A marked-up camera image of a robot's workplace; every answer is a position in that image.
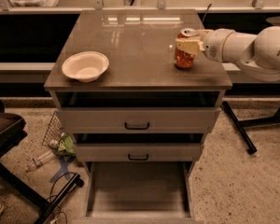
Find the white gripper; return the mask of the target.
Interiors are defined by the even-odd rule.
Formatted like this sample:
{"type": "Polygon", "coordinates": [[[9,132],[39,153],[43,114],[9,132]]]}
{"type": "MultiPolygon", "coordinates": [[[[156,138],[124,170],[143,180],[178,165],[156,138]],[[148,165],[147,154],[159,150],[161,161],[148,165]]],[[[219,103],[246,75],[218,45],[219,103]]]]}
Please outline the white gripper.
{"type": "Polygon", "coordinates": [[[204,55],[211,61],[228,63],[234,58],[228,49],[228,39],[235,31],[231,29],[201,29],[197,31],[200,39],[177,38],[176,47],[188,54],[198,55],[203,51],[204,55]]]}

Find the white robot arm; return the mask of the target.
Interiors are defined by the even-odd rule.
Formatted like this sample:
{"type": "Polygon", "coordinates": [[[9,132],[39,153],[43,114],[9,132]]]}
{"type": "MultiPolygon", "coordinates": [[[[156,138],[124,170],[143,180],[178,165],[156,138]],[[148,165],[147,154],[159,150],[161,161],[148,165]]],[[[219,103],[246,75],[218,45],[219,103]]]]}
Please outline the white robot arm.
{"type": "Polygon", "coordinates": [[[182,29],[175,39],[175,65],[191,67],[201,52],[211,61],[233,63],[253,78],[280,80],[280,26],[265,28],[258,35],[224,28],[182,29]]]}

